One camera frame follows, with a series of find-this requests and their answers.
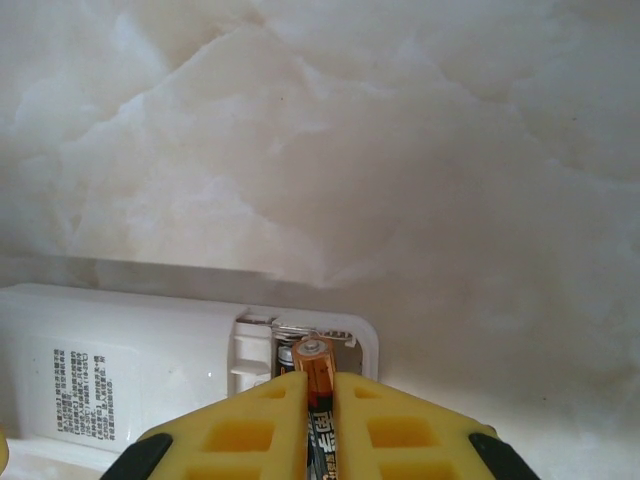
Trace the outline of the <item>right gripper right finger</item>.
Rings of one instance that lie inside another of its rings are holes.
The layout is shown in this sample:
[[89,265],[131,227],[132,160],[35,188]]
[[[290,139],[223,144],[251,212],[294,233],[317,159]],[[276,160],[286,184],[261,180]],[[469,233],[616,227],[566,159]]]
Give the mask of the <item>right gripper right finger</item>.
[[352,373],[334,377],[340,479],[531,479],[495,429]]

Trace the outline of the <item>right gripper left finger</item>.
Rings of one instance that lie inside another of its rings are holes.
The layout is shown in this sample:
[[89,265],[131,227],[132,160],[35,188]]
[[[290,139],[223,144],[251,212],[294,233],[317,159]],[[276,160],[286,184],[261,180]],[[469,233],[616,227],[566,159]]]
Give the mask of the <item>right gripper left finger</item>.
[[158,425],[109,479],[305,479],[307,375],[291,372]]

